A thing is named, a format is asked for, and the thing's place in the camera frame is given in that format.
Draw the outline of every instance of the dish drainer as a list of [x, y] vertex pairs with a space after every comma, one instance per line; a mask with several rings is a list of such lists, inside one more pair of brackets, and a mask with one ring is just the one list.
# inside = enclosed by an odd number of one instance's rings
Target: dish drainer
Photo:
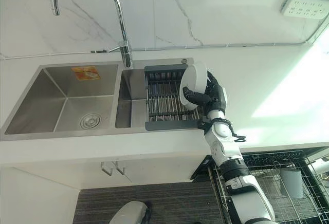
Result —
[[[281, 224], [329, 223], [329, 195], [313, 169], [304, 151], [272, 152], [243, 155], [250, 173], [262, 187], [273, 206], [276, 222]], [[304, 197], [292, 199], [280, 193], [280, 168], [290, 167], [302, 173]], [[220, 170], [215, 163], [208, 166], [208, 173], [215, 192], [223, 223], [232, 223], [227, 210], [229, 196], [223, 187]]]
[[197, 128], [203, 110], [187, 110], [179, 100], [186, 64], [145, 67], [148, 120], [146, 130]]

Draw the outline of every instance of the sink drain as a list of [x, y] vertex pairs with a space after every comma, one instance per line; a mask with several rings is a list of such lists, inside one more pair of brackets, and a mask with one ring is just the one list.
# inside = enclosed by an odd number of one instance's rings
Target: sink drain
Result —
[[99, 114], [87, 114], [81, 119], [80, 126], [83, 129], [92, 129], [98, 126], [100, 122], [101, 116]]

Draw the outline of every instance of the power outlet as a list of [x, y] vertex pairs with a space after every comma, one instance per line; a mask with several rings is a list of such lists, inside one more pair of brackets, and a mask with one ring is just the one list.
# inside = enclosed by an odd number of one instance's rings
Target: power outlet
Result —
[[329, 12], [329, 1], [327, 0], [287, 0], [283, 5], [281, 13], [284, 16], [304, 17], [321, 20]]

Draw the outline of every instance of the floor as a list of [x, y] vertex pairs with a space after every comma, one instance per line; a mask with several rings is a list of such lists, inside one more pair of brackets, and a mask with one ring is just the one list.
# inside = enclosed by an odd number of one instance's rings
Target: floor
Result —
[[132, 200], [150, 201], [150, 224], [222, 224], [210, 182], [82, 190], [73, 224], [107, 224]]

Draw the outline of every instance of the chrome faucet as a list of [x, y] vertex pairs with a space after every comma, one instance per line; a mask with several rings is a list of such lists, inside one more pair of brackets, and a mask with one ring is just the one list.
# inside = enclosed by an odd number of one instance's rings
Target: chrome faucet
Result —
[[[121, 4], [120, 4], [119, 0], [114, 0], [114, 2], [115, 2], [115, 6], [117, 8], [117, 13], [118, 13], [118, 17], [119, 17], [123, 41], [119, 42], [119, 47], [110, 49], [108, 52], [112, 52], [112, 51], [120, 48], [121, 55], [122, 55], [122, 61], [123, 61], [124, 65], [126, 67], [131, 67], [132, 53], [131, 53], [130, 44], [128, 42], [127, 32], [126, 32], [124, 21], [123, 21]], [[58, 0], [51, 0], [51, 8], [53, 10], [54, 15], [60, 15], [60, 11], [58, 9]]]

